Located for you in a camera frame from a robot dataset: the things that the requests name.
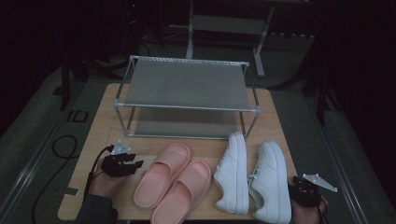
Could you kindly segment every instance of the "shoe rack shelf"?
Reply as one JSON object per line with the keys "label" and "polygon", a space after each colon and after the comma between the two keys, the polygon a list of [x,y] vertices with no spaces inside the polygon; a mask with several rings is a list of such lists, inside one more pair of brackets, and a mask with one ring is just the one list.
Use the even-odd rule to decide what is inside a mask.
{"label": "shoe rack shelf", "polygon": [[[240,131],[248,137],[261,108],[245,78],[252,80],[245,62],[132,55],[114,108],[126,136],[227,139]],[[246,123],[245,113],[254,119]]]}

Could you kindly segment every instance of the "cable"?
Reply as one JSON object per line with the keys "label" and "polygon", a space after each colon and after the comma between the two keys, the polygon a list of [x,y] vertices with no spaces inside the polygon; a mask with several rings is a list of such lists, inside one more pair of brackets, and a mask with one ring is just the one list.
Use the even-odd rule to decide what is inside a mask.
{"label": "cable", "polygon": [[189,29],[185,29],[185,30],[183,30],[183,31],[180,31],[180,32],[178,32],[178,33],[175,33],[175,34],[173,34],[173,35],[166,36],[166,37],[164,37],[163,39],[164,39],[164,40],[165,40],[165,39],[170,39],[170,38],[172,38],[172,37],[175,37],[175,36],[181,35],[181,34],[183,34],[183,33],[187,32],[187,31],[189,31]]}
{"label": "cable", "polygon": [[[63,139],[63,138],[66,138],[66,137],[72,138],[72,139],[74,140],[73,150],[72,150],[72,152],[69,154],[69,156],[67,156],[67,157],[60,155],[60,154],[56,151],[56,149],[55,149],[56,143],[57,143],[59,140],[61,140],[61,139]],[[62,164],[62,166],[61,166],[61,167],[55,172],[55,174],[49,179],[49,181],[46,183],[46,185],[43,187],[43,189],[40,190],[40,192],[38,193],[37,197],[35,198],[35,201],[34,201],[33,206],[32,206],[32,211],[31,211],[31,219],[32,219],[32,223],[33,223],[33,224],[36,224],[36,221],[35,221],[35,208],[37,207],[38,201],[40,200],[40,198],[41,198],[41,196],[43,195],[44,191],[47,189],[47,187],[48,187],[49,184],[52,182],[52,180],[55,178],[55,176],[56,176],[57,174],[59,174],[59,173],[62,171],[62,169],[66,166],[66,164],[67,164],[70,160],[79,157],[79,155],[73,156],[74,153],[76,152],[77,145],[78,145],[78,140],[77,140],[77,138],[76,138],[75,136],[69,135],[69,134],[63,135],[63,136],[61,136],[61,137],[55,139],[55,141],[52,143],[52,146],[51,146],[52,152],[53,152],[57,157],[59,157],[59,158],[61,158],[61,159],[65,159],[65,161],[64,161],[64,164]]]}
{"label": "cable", "polygon": [[94,176],[92,177],[92,179],[95,179],[97,176],[101,175],[102,173],[103,173],[103,171],[102,171],[101,173],[97,174],[97,175],[94,175]]}
{"label": "cable", "polygon": [[326,223],[327,223],[327,224],[330,224],[330,222],[329,222],[329,220],[327,219],[327,216],[326,216],[326,213],[327,213],[327,204],[326,204],[326,202],[323,200],[323,198],[322,198],[321,200],[322,200],[323,203],[324,203],[324,210],[323,210],[323,212],[322,212],[322,215],[323,215],[324,219],[326,220]]}
{"label": "cable", "polygon": [[147,56],[149,56],[149,47],[147,45],[143,44],[143,43],[142,43],[142,46],[146,48],[146,50],[148,51],[148,55]]}
{"label": "cable", "polygon": [[96,168],[97,163],[99,162],[99,159],[102,157],[102,154],[103,154],[104,152],[106,152],[106,151],[111,152],[112,149],[113,149],[113,147],[114,147],[114,146],[111,145],[111,146],[109,146],[109,147],[103,148],[103,149],[99,152],[98,156],[96,157],[95,162],[93,163],[93,166],[92,166],[92,168],[91,168],[91,171],[90,171],[90,173],[88,174],[87,183],[85,184],[84,197],[83,197],[83,199],[82,199],[83,202],[85,201],[85,198],[87,197],[88,192],[90,191],[90,185],[91,185],[92,180],[93,180],[95,177],[97,177],[97,175],[93,175],[93,173],[95,172],[95,168]]}
{"label": "cable", "polygon": [[323,216],[322,216],[322,213],[320,212],[320,208],[318,205],[317,205],[317,210],[318,210],[318,215],[319,215],[319,223],[323,224]]}

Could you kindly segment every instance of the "dark background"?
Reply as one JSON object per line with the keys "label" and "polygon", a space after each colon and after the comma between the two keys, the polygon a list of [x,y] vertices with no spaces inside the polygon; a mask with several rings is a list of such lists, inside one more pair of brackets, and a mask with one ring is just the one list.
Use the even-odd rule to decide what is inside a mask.
{"label": "dark background", "polygon": [[[66,55],[78,51],[106,62],[109,55],[136,53],[145,27],[161,41],[162,25],[187,24],[186,2],[1,1],[0,134]],[[205,1],[199,2],[197,9],[205,11]],[[219,4],[230,2],[218,1],[208,12],[221,13]],[[238,10],[233,14],[261,16],[256,7],[247,7],[249,15]],[[312,58],[326,62],[329,86],[393,205],[396,177],[389,172],[396,168],[395,11],[390,0],[277,4],[270,26],[274,33],[316,37],[318,48],[308,52],[307,63],[317,65]]]}

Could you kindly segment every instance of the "black cable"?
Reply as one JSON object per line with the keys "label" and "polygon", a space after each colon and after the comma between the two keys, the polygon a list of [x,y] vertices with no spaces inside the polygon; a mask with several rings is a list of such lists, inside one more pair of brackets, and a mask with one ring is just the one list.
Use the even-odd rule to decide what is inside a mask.
{"label": "black cable", "polygon": [[142,43],[142,46],[146,48],[146,50],[148,51],[148,55],[147,56],[149,56],[149,47],[147,45],[143,44],[143,43]]}
{"label": "black cable", "polygon": [[103,171],[102,171],[101,173],[97,174],[97,175],[94,175],[94,176],[92,177],[92,179],[95,179],[97,176],[101,175],[102,173],[103,173]]}
{"label": "black cable", "polygon": [[323,200],[323,198],[321,199],[324,203],[324,211],[322,212],[322,215],[324,217],[324,219],[326,220],[327,224],[330,224],[329,219],[327,219],[326,213],[327,213],[327,204],[326,202]]}
{"label": "black cable", "polygon": [[315,200],[315,195],[314,195],[314,192],[313,191],[311,191],[311,190],[309,190],[309,192],[310,192],[310,194],[311,194],[311,196],[312,196],[312,202],[316,205],[316,208],[317,208],[317,210],[318,210],[318,215],[319,215],[319,223],[320,224],[324,224],[323,223],[323,214],[322,214],[322,212],[320,211],[320,203],[318,204],[317,203],[317,201]]}
{"label": "black cable", "polygon": [[[56,145],[56,143],[57,143],[60,139],[66,138],[66,137],[72,138],[72,139],[74,140],[74,143],[75,143],[74,146],[73,146],[72,152],[71,152],[70,155],[67,156],[67,157],[60,155],[60,154],[55,150],[55,145]],[[33,224],[36,224],[36,221],[35,221],[35,208],[37,207],[38,201],[40,200],[40,198],[41,198],[41,196],[43,195],[44,191],[47,189],[47,187],[48,187],[49,184],[52,182],[52,180],[55,178],[55,176],[56,176],[57,174],[59,174],[59,173],[62,171],[62,169],[66,166],[66,164],[67,164],[70,160],[79,157],[79,155],[78,155],[78,156],[73,156],[74,153],[76,152],[77,145],[78,145],[77,138],[76,138],[75,136],[69,135],[69,134],[63,135],[63,136],[61,136],[61,137],[55,139],[55,141],[52,143],[52,147],[51,147],[52,152],[53,152],[57,157],[59,157],[59,158],[61,158],[61,159],[65,159],[65,161],[64,161],[64,164],[62,164],[62,166],[61,166],[61,167],[55,172],[55,174],[49,179],[49,181],[46,183],[46,185],[44,186],[44,188],[40,190],[40,192],[38,193],[37,197],[35,198],[35,201],[34,201],[33,206],[32,206],[32,211],[31,211],[31,219],[32,219],[32,223],[33,223]]]}
{"label": "black cable", "polygon": [[93,173],[95,172],[95,168],[96,168],[97,163],[99,162],[99,159],[102,157],[102,154],[104,152],[106,152],[106,151],[111,152],[113,147],[114,147],[113,145],[111,145],[109,147],[105,147],[104,149],[102,149],[102,151],[99,152],[98,156],[96,157],[95,162],[93,163],[93,166],[91,168],[91,171],[88,174],[87,183],[85,184],[84,197],[82,199],[83,202],[85,201],[85,198],[87,197],[88,192],[90,191],[90,185],[91,185],[92,180],[95,177],[97,177],[97,175],[93,176]]}

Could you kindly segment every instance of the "metal frame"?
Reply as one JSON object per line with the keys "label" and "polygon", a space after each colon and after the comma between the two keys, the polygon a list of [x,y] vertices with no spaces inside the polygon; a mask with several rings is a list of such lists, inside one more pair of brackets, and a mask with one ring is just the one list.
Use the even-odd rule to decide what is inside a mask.
{"label": "metal frame", "polygon": [[[179,135],[150,135],[150,134],[131,133],[131,127],[132,127],[132,124],[133,124],[133,120],[134,120],[135,112],[136,112],[137,108],[143,108],[143,107],[173,108],[173,107],[162,106],[162,105],[127,104],[125,102],[121,102],[120,101],[121,92],[122,92],[122,89],[124,88],[124,84],[126,84],[127,80],[129,80],[129,78],[128,78],[129,75],[131,76],[131,80],[132,80],[132,76],[134,75],[134,71],[135,71],[135,69],[136,69],[136,67],[138,65],[139,58],[148,58],[148,57],[134,56],[134,55],[130,56],[130,61],[129,61],[129,64],[128,64],[128,68],[127,68],[127,70],[125,72],[125,75],[124,75],[124,77],[122,79],[122,82],[120,84],[120,88],[119,88],[119,90],[117,92],[117,96],[116,96],[116,99],[114,101],[114,108],[115,108],[115,110],[117,112],[117,116],[118,116],[118,118],[120,120],[120,125],[121,125],[122,129],[124,130],[125,136],[129,136],[129,137],[146,136],[146,137],[179,137],[179,138],[225,139],[223,137],[221,137],[221,138],[220,137],[219,138],[217,138],[217,137],[205,137],[205,136],[191,137],[191,136],[179,136]],[[242,70],[243,70],[242,75],[245,77],[246,74],[248,74],[250,76],[250,80],[252,80],[252,76],[251,76],[251,73],[249,71],[249,64],[246,63],[246,62],[224,62],[224,61],[188,60],[188,59],[170,59],[170,60],[184,60],[184,61],[187,61],[187,62],[199,62],[199,63],[205,62],[205,63],[219,63],[219,64],[227,64],[227,63],[238,64],[238,65],[242,66]],[[174,108],[195,109],[195,110],[235,111],[235,112],[238,112],[239,113],[239,118],[240,118],[240,125],[242,127],[241,132],[244,134],[244,136],[246,138],[248,138],[248,136],[250,135],[250,133],[251,133],[253,127],[254,127],[254,124],[256,123],[260,113],[262,112],[262,110],[260,108],[259,100],[258,100],[258,97],[257,97],[257,93],[255,91],[254,86],[251,88],[251,90],[253,91],[256,108],[250,108],[249,110],[232,109],[232,108],[229,108],[229,109],[223,109],[223,108],[222,109],[218,109],[218,108],[213,108],[213,107],[193,107],[193,106],[191,106],[191,107],[185,107],[185,106],[178,107],[178,106],[175,106]],[[124,119],[123,119],[123,117],[121,115],[121,112],[120,112],[120,109],[123,108],[123,107],[132,108],[131,114],[129,115],[129,118],[128,118],[127,122],[124,121]],[[245,118],[244,118],[244,113],[245,112],[256,113],[253,121],[250,123],[249,126],[246,125],[246,121],[245,121]]]}
{"label": "metal frame", "polygon": [[[262,22],[262,28],[259,31],[254,31],[254,29],[252,29],[251,31],[248,31],[248,30],[244,29],[244,31],[239,32],[236,27],[234,27],[234,29],[229,29],[228,31],[219,30],[222,32],[230,32],[230,33],[260,35],[259,44],[257,45],[257,47],[253,48],[253,57],[254,57],[254,62],[256,64],[256,70],[257,70],[258,77],[265,76],[263,65],[262,65],[262,56],[260,55],[260,53],[262,52],[262,46],[264,44],[265,37],[267,37],[268,28],[270,26],[271,19],[273,18],[274,11],[275,11],[275,7],[270,7],[270,9],[268,11],[267,18],[265,19],[265,21]],[[187,46],[186,59],[192,59],[192,54],[193,54],[193,50],[194,50],[194,45],[192,43],[193,30],[196,29],[194,27],[194,16],[195,15],[194,15],[194,9],[193,9],[193,0],[190,0],[189,44]],[[250,22],[251,22],[250,26],[258,25],[257,21],[255,21],[255,20],[250,20]],[[244,25],[243,25],[244,28],[246,28],[247,25],[248,25],[248,23],[244,22]]]}

